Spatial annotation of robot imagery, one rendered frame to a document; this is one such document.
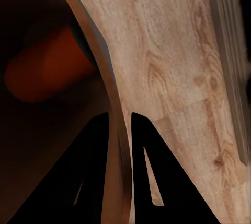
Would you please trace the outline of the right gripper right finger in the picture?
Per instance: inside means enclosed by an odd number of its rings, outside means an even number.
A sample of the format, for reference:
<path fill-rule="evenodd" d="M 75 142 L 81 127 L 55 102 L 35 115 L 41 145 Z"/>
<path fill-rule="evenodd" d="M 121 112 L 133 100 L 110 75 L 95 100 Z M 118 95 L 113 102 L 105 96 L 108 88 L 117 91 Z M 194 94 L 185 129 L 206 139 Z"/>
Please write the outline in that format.
<path fill-rule="evenodd" d="M 135 224 L 220 224 L 151 120 L 132 112 Z M 146 150 L 164 206 L 152 202 Z"/>

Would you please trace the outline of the can of soda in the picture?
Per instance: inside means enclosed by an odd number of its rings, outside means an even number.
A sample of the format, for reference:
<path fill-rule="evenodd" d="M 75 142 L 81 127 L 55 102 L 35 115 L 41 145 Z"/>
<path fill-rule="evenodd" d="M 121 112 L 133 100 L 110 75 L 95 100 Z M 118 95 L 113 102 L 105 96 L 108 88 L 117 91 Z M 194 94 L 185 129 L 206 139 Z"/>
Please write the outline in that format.
<path fill-rule="evenodd" d="M 8 92 L 23 103 L 44 102 L 99 70 L 76 19 L 14 56 L 3 72 Z"/>

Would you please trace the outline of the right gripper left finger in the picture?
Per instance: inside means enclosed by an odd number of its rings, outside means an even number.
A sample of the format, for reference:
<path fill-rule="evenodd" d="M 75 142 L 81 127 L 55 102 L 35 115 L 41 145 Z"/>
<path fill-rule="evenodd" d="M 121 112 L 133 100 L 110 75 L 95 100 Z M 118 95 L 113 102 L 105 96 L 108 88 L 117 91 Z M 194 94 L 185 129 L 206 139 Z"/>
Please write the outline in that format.
<path fill-rule="evenodd" d="M 88 121 L 7 224 L 101 224 L 108 140 L 105 112 Z"/>

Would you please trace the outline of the trash can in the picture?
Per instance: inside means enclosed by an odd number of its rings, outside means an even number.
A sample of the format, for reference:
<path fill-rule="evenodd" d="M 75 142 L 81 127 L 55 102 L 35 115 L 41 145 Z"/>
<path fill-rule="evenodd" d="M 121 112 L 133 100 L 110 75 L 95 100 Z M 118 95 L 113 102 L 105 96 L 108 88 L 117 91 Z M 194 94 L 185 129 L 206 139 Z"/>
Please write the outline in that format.
<path fill-rule="evenodd" d="M 73 19 L 99 70 L 44 102 L 14 98 L 2 78 L 7 63 Z M 129 224 L 130 147 L 105 39 L 81 0 L 0 0 L 0 224 L 10 221 L 88 121 L 105 112 L 109 140 L 101 224 Z"/>

